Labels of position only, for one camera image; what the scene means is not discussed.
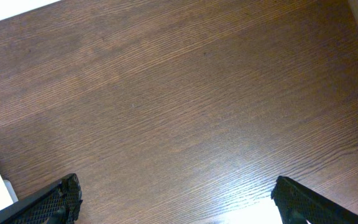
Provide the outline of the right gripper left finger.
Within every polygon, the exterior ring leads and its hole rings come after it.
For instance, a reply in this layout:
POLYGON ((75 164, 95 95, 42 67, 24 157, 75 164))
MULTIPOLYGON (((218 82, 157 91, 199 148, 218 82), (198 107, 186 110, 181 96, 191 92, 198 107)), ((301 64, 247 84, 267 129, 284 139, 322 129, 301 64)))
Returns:
POLYGON ((0 224, 74 224, 83 202, 81 197, 78 176, 68 174, 0 210, 0 224))

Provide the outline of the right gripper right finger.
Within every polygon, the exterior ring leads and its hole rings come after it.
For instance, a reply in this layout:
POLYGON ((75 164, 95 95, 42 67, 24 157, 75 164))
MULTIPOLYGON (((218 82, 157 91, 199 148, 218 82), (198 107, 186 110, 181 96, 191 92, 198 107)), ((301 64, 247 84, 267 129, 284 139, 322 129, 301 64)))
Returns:
POLYGON ((357 214, 286 176, 277 178, 271 199, 284 224, 358 223, 357 214))

